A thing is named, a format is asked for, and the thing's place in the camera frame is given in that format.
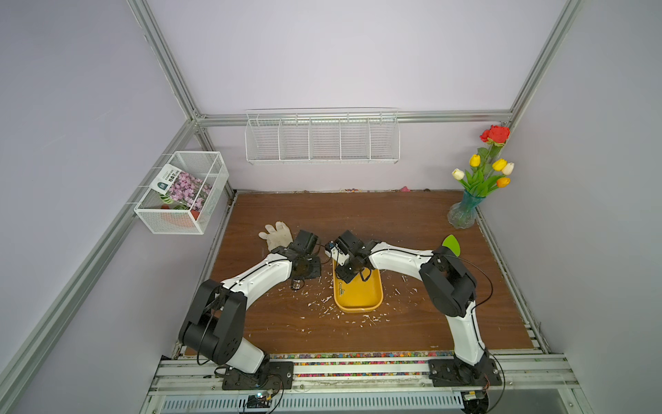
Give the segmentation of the yellow plastic storage box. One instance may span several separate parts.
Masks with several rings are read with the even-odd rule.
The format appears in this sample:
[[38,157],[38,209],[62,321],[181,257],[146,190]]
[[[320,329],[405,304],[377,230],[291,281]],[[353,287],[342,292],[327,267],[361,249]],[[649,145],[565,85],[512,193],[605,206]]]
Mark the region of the yellow plastic storage box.
[[384,289],[379,270],[364,269],[351,282],[341,280],[333,262],[334,303],[345,313],[367,313],[379,308],[384,300]]

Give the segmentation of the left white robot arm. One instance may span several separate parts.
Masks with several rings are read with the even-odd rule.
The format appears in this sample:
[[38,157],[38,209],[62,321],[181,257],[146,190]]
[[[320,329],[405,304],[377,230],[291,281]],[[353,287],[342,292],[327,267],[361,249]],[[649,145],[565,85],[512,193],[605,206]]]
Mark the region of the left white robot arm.
[[321,260],[314,254],[317,242],[318,236],[302,230],[288,246],[274,248],[242,274],[203,282],[186,313],[179,342],[217,365],[244,374],[265,371],[267,353],[244,337],[247,310],[280,283],[320,277]]

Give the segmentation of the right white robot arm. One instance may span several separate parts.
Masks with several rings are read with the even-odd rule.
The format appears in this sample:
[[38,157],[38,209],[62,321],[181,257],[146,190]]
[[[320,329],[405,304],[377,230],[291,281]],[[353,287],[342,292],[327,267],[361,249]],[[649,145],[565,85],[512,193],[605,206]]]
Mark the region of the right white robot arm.
[[346,231],[324,250],[334,262],[335,275],[344,282],[353,281],[364,270],[391,271],[422,281],[434,307],[447,318],[457,369],[487,369],[489,356],[475,314],[478,283],[459,257],[455,236],[447,236],[434,250],[416,250],[385,241],[364,243]]

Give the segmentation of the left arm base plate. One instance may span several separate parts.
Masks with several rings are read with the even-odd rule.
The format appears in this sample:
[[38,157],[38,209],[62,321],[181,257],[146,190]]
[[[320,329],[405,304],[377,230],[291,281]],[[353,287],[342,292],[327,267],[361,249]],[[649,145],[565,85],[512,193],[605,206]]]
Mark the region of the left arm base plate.
[[223,375],[223,391],[290,390],[294,380],[293,362],[263,363],[254,374],[229,368]]

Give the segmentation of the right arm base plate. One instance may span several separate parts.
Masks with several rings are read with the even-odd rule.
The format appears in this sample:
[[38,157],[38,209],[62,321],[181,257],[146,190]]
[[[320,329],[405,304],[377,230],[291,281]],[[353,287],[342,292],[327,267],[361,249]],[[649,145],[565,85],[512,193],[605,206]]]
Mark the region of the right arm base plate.
[[429,379],[435,387],[487,388],[503,384],[498,365],[486,355],[476,365],[463,362],[457,357],[429,360],[429,371]]

